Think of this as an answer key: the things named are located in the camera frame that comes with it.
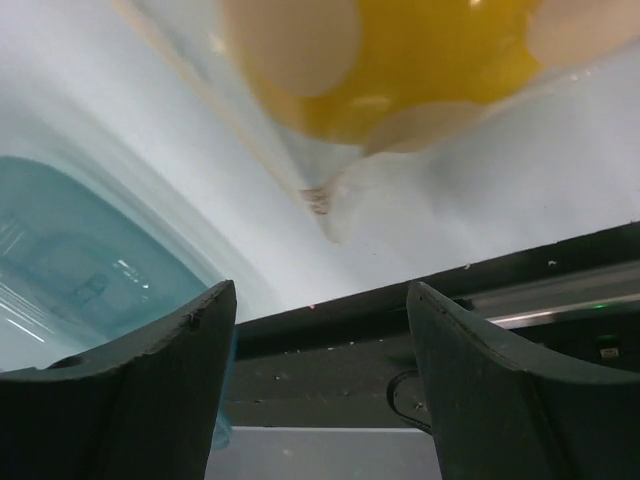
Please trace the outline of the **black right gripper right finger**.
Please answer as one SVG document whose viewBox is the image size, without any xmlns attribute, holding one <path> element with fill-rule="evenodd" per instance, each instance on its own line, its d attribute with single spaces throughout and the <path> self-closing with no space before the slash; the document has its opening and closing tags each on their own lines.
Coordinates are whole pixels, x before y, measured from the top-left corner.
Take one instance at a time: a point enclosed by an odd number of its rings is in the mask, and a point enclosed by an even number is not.
<svg viewBox="0 0 640 480">
<path fill-rule="evenodd" d="M 635 479 L 639 377 L 520 337 L 424 283 L 407 315 L 445 479 Z"/>
</svg>

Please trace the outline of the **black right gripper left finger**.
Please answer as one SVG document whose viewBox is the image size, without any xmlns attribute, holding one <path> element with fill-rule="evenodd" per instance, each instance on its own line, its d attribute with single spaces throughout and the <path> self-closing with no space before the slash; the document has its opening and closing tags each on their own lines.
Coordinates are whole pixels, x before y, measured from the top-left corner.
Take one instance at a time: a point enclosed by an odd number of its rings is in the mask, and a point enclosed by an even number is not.
<svg viewBox="0 0 640 480">
<path fill-rule="evenodd" d="M 150 324 L 1 376 L 5 479 L 201 479 L 235 327 L 223 281 Z"/>
</svg>

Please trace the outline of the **clear polka dot zip bag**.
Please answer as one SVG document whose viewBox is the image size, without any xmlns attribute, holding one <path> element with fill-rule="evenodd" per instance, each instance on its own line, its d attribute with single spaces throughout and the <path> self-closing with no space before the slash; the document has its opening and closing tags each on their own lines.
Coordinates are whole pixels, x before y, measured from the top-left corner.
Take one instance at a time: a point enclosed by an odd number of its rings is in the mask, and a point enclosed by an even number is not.
<svg viewBox="0 0 640 480">
<path fill-rule="evenodd" d="M 635 1 L 118 1 L 323 233 L 361 193 L 639 43 Z"/>
</svg>

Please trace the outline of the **yellow fake lemon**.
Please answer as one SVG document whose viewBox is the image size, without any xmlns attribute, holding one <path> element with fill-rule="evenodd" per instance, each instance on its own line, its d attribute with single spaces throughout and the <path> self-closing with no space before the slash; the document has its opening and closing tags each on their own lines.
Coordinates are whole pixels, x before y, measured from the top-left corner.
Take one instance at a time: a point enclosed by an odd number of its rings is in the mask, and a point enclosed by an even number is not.
<svg viewBox="0 0 640 480">
<path fill-rule="evenodd" d="M 253 65 L 256 98 L 282 125 L 313 139 L 362 145 L 375 127 L 412 107 L 485 106 L 541 70 L 525 45 L 536 1 L 360 1 L 353 69 L 316 97 L 287 93 Z"/>
</svg>

